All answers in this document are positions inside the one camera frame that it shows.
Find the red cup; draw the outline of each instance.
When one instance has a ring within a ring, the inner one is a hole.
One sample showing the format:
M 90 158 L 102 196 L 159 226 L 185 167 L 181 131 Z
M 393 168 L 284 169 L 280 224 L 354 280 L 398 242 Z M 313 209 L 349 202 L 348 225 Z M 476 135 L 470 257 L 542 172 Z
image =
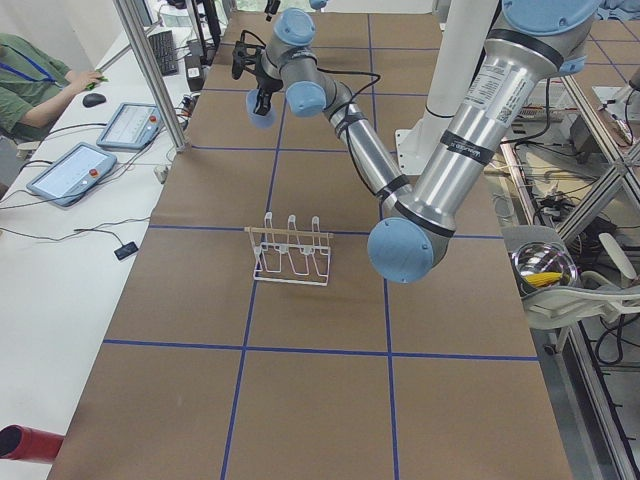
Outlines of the red cup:
M 10 425 L 0 430 L 0 459 L 53 463 L 63 440 L 55 433 Z

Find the tablet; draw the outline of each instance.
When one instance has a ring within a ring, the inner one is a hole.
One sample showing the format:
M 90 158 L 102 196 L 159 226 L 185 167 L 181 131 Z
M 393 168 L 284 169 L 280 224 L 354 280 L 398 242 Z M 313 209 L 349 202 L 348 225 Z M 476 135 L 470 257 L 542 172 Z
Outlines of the tablet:
M 100 134 L 96 145 L 105 150 L 140 151 L 155 138 L 163 122 L 155 105 L 123 103 Z
M 81 142 L 27 184 L 42 198 L 66 207 L 80 200 L 116 163 L 116 156 Z

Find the blue lanyard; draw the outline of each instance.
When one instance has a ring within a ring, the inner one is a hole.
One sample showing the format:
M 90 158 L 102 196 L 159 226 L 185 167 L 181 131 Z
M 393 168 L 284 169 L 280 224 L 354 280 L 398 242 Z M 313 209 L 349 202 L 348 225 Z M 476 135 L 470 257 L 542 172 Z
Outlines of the blue lanyard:
M 33 66 L 33 68 L 35 68 L 40 73 L 42 73 L 44 75 L 44 78 L 40 78 L 40 79 L 33 78 L 32 76 L 27 75 L 26 73 L 21 72 L 20 70 L 16 70 L 15 68 L 10 67 L 6 63 L 2 63 L 2 62 L 0 62 L 0 68 L 2 68 L 3 70 L 6 70 L 8 72 L 13 73 L 14 75 L 17 75 L 20 78 L 24 78 L 25 80 L 28 80 L 30 82 L 48 82 L 48 83 L 52 83 L 52 84 L 60 87 L 60 84 L 56 81 L 56 79 L 53 78 L 49 72 L 47 72 L 44 68 L 42 68 L 40 65 L 38 65 L 34 60 L 30 59 L 24 53 L 19 52 L 18 50 L 16 50 L 15 48 L 13 48 L 10 45 L 6 45 L 6 44 L 3 43 L 2 46 L 10 48 L 14 52 L 16 52 L 18 55 L 20 55 L 22 58 L 24 58 L 27 62 L 29 62 Z

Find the metal bowl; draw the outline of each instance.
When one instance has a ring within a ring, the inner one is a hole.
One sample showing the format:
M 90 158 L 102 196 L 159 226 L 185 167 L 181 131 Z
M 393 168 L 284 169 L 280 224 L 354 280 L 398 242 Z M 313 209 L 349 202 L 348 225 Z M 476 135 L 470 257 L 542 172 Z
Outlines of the metal bowl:
M 543 242 L 525 243 L 513 252 L 511 259 L 516 273 L 524 280 L 523 287 L 526 293 L 537 290 L 526 281 L 527 276 L 534 273 L 561 273 L 562 277 L 553 285 L 574 286 L 578 281 L 578 268 L 571 256 L 558 245 Z

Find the green shirt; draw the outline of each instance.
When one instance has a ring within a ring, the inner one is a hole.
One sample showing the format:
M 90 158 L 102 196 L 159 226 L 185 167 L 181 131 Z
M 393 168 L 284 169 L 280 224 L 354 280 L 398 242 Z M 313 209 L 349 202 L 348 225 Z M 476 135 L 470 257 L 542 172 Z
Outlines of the green shirt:
M 0 52 L 0 62 L 25 75 L 44 79 L 45 76 L 20 56 L 12 47 L 30 58 L 47 71 L 60 85 L 68 85 L 64 76 L 69 71 L 64 63 L 51 58 L 26 40 L 15 35 L 0 33 L 0 44 L 5 45 Z M 0 127 L 11 135 L 24 140 L 41 140 L 51 129 L 30 127 L 20 123 L 20 119 L 33 107 L 46 102 L 60 93 L 61 87 L 46 81 L 29 81 L 12 72 L 0 68 Z

